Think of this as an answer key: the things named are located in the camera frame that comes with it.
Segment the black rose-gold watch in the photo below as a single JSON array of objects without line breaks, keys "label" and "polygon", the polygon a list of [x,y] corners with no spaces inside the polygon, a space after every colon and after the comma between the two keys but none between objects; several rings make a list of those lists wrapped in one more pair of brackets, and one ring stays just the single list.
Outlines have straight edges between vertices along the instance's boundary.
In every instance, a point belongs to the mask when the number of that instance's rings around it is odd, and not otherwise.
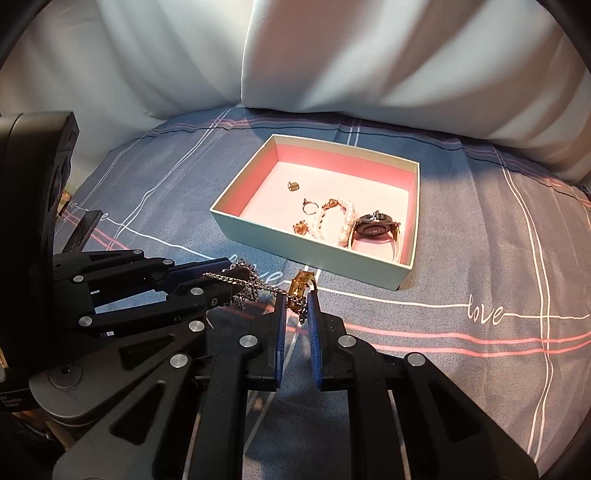
[{"label": "black rose-gold watch", "polygon": [[392,260],[398,263],[402,254],[401,223],[380,210],[365,214],[356,218],[351,230],[349,230],[348,244],[346,247],[353,250],[356,240],[388,240],[392,249]]}]

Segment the white duvet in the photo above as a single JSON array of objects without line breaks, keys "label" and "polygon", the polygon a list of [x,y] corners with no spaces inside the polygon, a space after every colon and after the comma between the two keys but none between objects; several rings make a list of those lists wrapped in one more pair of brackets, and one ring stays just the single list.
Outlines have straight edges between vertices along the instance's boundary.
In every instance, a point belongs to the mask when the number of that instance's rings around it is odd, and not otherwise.
[{"label": "white duvet", "polygon": [[240,100],[249,1],[52,1],[1,69],[4,114],[68,110],[79,187],[113,148]]}]

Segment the open pale green box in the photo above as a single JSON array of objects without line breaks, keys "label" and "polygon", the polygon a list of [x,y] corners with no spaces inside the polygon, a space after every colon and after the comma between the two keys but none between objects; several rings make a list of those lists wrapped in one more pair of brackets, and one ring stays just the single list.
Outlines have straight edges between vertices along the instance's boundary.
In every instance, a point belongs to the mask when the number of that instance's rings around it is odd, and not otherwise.
[{"label": "open pale green box", "polygon": [[[290,191],[288,182],[300,189]],[[397,290],[415,263],[420,165],[356,146],[273,134],[211,206],[223,234],[294,262]],[[356,218],[380,210],[401,223],[388,240],[356,240]]]}]

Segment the large white pillow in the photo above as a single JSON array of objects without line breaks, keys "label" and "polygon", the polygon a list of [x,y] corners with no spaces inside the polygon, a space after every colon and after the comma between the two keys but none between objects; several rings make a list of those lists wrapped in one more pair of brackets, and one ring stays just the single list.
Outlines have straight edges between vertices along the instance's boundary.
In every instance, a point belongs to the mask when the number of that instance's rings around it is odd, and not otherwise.
[{"label": "large white pillow", "polygon": [[590,179],[590,73],[535,1],[257,1],[242,102],[484,139]]}]

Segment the black smartphone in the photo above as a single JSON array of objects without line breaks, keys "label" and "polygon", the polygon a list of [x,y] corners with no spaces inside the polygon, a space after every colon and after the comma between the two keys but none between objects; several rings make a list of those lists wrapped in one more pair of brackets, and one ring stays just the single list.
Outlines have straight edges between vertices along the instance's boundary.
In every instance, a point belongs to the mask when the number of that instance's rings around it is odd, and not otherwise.
[{"label": "black smartphone", "polygon": [[95,230],[103,212],[100,210],[87,211],[83,217],[78,221],[74,231],[69,236],[65,246],[62,249],[63,253],[79,253],[83,250],[88,242],[91,234]]}]

